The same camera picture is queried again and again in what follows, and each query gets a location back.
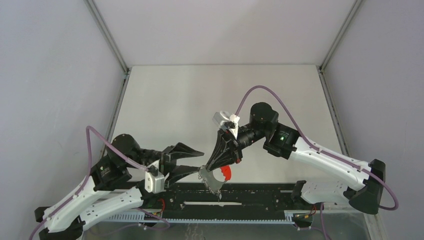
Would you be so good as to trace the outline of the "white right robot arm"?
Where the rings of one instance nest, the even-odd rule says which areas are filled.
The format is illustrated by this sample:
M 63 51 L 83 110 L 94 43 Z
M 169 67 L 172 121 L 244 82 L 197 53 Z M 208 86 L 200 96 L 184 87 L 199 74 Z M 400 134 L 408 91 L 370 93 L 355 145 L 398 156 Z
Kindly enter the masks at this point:
M 278 121 L 279 114 L 265 102 L 250 109 L 248 124 L 238 125 L 239 117 L 225 111 L 214 119 L 219 125 L 214 150 L 199 170 L 199 178 L 210 192 L 218 194 L 223 182 L 213 171 L 238 164 L 243 150 L 263 140 L 263 148 L 277 158 L 309 164 L 334 177 L 333 182 L 299 180 L 291 194 L 291 204 L 304 209 L 309 204 L 347 203 L 354 209 L 376 215 L 386 180 L 386 164 L 378 159 L 367 162 L 348 158 L 311 141 L 300 132 Z

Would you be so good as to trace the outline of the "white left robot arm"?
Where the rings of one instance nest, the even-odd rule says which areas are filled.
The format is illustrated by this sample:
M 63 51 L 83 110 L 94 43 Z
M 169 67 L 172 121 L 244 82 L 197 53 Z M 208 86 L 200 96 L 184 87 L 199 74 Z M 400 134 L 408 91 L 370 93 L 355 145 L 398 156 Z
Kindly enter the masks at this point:
M 178 142 L 162 151 L 141 148 L 130 134 L 116 136 L 107 154 L 90 168 L 73 193 L 50 207 L 38 207 L 41 240 L 76 240 L 97 223 L 134 208 L 164 208 L 161 193 L 199 170 L 177 165 L 203 152 Z

